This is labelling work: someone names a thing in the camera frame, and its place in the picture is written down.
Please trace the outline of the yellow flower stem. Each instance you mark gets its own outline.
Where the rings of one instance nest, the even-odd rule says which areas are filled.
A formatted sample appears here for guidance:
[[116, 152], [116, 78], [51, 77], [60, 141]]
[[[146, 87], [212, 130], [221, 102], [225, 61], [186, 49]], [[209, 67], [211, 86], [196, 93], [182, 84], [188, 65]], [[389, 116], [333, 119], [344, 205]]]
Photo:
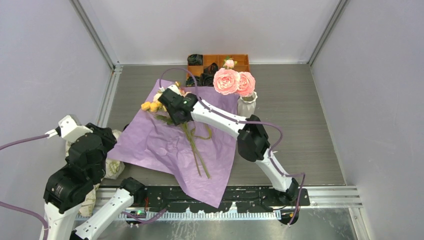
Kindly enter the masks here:
[[[169, 115], [167, 114], [167, 111], [165, 109], [165, 106], [162, 105], [161, 103], [159, 103], [158, 101], [156, 102], [150, 102], [150, 101], [146, 101], [143, 104], [140, 105], [141, 110], [143, 110], [144, 112], [150, 112], [155, 119], [160, 120], [164, 123], [166, 123], [168, 126], [174, 126], [173, 121], [171, 120], [171, 118], [169, 117]], [[211, 177], [206, 164], [204, 162], [203, 157], [200, 154], [200, 151], [197, 148], [196, 142], [195, 142], [195, 138], [202, 138], [200, 136], [196, 136], [195, 132], [196, 132], [196, 127], [189, 127], [188, 123], [182, 123], [179, 125], [179, 127], [181, 128], [182, 132], [185, 134], [189, 145], [191, 147], [191, 151], [194, 157], [194, 162], [196, 165], [196, 169], [198, 172], [198, 175], [201, 177], [201, 169], [200, 166], [202, 166], [203, 171], [206, 175], [206, 177], [209, 179]]]

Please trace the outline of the large pink rose stem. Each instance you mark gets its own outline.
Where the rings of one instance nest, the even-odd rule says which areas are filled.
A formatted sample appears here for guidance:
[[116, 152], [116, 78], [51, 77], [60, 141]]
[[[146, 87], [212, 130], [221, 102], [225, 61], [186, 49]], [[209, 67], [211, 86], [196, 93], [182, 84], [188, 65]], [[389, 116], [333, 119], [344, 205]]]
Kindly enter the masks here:
[[245, 99], [253, 97], [256, 79], [248, 71], [236, 71], [237, 63], [233, 58], [226, 57], [222, 68], [213, 76], [213, 87], [222, 95], [238, 94]]

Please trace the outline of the purple wrapping paper sheet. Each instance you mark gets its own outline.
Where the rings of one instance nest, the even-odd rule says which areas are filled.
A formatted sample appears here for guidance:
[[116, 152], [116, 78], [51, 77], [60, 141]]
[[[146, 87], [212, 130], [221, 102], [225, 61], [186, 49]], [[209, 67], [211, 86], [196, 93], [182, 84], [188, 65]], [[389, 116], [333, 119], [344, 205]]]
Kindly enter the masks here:
[[191, 145], [180, 126], [168, 125], [157, 114], [139, 110], [108, 152], [127, 164], [174, 175], [190, 197], [217, 208], [232, 170], [236, 140], [228, 133], [201, 122], [190, 122], [195, 146], [209, 176], [195, 163]]

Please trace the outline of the white ribbed ceramic vase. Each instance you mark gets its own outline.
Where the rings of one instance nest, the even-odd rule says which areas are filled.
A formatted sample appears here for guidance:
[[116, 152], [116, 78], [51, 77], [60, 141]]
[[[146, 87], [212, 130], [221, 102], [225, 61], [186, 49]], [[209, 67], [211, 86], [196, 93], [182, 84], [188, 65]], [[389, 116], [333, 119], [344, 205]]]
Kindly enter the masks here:
[[237, 114], [250, 118], [256, 109], [257, 93], [253, 91], [249, 96], [240, 96], [237, 100]]

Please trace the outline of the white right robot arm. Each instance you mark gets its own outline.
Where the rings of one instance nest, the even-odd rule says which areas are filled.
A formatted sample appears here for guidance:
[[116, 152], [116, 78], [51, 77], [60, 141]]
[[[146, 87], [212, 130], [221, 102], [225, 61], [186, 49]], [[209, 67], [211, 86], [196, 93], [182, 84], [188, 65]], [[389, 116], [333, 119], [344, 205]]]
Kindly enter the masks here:
[[188, 93], [181, 95], [171, 87], [160, 88], [158, 101], [163, 104], [172, 122], [177, 126], [190, 121], [200, 122], [224, 131], [234, 137], [238, 154], [249, 162], [256, 163], [277, 191], [277, 198], [283, 205], [291, 205], [299, 195], [299, 183], [281, 166], [272, 152], [269, 136], [264, 128], [266, 123], [252, 115], [243, 117], [200, 99]]

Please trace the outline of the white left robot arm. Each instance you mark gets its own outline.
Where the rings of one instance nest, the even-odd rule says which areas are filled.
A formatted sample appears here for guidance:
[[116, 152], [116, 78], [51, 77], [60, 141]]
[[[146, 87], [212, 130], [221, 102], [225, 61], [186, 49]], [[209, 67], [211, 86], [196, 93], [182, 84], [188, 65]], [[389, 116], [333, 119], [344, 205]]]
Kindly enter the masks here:
[[96, 240], [112, 221], [130, 206], [141, 206], [147, 191], [132, 177], [124, 179], [115, 194], [85, 223], [73, 229], [86, 195], [106, 174], [108, 152], [117, 143], [110, 128], [92, 123], [59, 123], [54, 132], [71, 142], [66, 165], [52, 174], [44, 191], [43, 240]]

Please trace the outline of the patterned cream cloth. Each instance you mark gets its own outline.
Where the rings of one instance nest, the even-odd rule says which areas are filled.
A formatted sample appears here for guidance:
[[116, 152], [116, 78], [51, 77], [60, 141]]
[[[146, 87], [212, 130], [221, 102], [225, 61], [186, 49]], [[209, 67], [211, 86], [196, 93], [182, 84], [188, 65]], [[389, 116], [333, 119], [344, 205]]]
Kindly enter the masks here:
[[[112, 130], [112, 133], [117, 140], [122, 132], [119, 130]], [[74, 143], [66, 141], [66, 144], [65, 144], [66, 157], [69, 155], [69, 148], [72, 144]], [[103, 179], [116, 180], [118, 176], [123, 172], [124, 169], [125, 169], [125, 165], [123, 162], [107, 157], [105, 160], [105, 176]], [[93, 215], [94, 206], [97, 201], [96, 191], [98, 190], [100, 183], [99, 184], [92, 183], [92, 189], [85, 194], [84, 201], [82, 202], [81, 207], [78, 210], [81, 216], [90, 217]]]

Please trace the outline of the small pale pink rose stem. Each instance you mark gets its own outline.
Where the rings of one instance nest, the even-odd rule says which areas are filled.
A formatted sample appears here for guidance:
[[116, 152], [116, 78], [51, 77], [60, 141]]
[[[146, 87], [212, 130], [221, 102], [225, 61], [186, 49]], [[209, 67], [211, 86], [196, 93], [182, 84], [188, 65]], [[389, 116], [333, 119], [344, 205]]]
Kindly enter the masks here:
[[[190, 93], [189, 91], [184, 91], [181, 87], [180, 87], [180, 84], [178, 83], [178, 82], [175, 82], [175, 85], [177, 85], [179, 88], [180, 88], [180, 91], [181, 91], [181, 95], [182, 96], [186, 96], [188, 93]], [[153, 97], [153, 102], [159, 102], [159, 96], [156, 96], [156, 95], [154, 95], [154, 97]], [[196, 136], [199, 136], [199, 137], [201, 137], [201, 138], [195, 138], [195, 139], [201, 139], [201, 140], [209, 140], [209, 139], [211, 139], [212, 138], [212, 130], [207, 126], [206, 127], [206, 130], [207, 130], [207, 133], [208, 133], [208, 136], [199, 136], [199, 135], [196, 135], [196, 133], [195, 133], [195, 135]]]

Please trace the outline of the orange compartment tray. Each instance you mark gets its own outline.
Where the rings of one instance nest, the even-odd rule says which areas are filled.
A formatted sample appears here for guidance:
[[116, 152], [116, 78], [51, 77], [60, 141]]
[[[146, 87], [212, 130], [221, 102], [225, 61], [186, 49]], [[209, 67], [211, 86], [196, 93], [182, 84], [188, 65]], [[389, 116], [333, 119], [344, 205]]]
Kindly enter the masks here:
[[249, 57], [247, 54], [203, 54], [203, 65], [187, 65], [187, 70], [190, 73], [187, 73], [187, 78], [194, 76], [199, 76], [204, 73], [204, 68], [211, 65], [212, 63], [216, 63], [220, 68], [223, 67], [223, 60], [226, 57], [233, 58], [233, 60], [237, 61], [234, 70], [237, 72], [250, 72], [250, 64]]

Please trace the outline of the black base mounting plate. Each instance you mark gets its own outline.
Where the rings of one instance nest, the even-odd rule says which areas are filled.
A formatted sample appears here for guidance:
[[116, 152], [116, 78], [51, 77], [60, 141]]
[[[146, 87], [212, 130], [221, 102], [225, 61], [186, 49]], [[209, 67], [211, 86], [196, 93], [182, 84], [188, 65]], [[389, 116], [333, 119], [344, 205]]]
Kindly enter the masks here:
[[147, 186], [143, 199], [135, 201], [131, 206], [142, 210], [158, 212], [167, 209], [169, 213], [227, 213], [234, 205], [237, 213], [270, 213], [274, 209], [288, 209], [309, 206], [308, 192], [304, 188], [301, 193], [294, 192], [291, 200], [271, 186], [228, 186], [226, 187], [218, 207], [196, 200], [177, 186]]

